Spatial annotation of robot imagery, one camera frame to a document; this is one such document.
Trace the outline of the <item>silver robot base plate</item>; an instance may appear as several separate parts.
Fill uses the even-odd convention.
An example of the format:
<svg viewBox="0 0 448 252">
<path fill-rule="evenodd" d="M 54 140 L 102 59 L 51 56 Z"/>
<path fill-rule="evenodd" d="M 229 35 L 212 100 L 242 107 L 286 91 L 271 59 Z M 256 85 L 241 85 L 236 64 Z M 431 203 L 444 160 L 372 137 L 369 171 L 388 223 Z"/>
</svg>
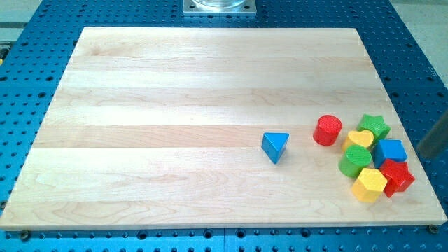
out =
<svg viewBox="0 0 448 252">
<path fill-rule="evenodd" d="M 184 16 L 256 15 L 256 0 L 183 0 Z"/>
</svg>

